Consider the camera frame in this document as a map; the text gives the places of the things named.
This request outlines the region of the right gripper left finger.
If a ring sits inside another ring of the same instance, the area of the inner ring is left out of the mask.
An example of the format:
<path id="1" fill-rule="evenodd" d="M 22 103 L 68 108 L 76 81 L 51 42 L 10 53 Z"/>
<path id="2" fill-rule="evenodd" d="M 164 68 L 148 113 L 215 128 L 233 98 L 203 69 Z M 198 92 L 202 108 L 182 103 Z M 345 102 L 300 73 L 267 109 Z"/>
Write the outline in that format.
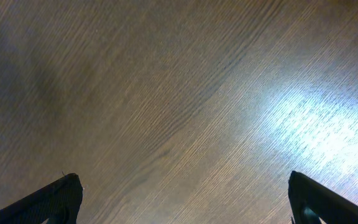
<path id="1" fill-rule="evenodd" d="M 0 224 L 76 224 L 83 199 L 77 174 L 71 173 L 0 210 Z"/>

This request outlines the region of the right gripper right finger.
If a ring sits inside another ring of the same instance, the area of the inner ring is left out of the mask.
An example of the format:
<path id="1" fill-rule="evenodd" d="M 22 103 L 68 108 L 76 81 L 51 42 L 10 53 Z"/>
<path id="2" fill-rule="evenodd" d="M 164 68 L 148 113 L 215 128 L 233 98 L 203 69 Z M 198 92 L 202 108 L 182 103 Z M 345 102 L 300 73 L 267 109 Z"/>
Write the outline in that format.
<path id="1" fill-rule="evenodd" d="M 288 198 L 293 224 L 358 223 L 357 205 L 301 172 L 291 172 Z"/>

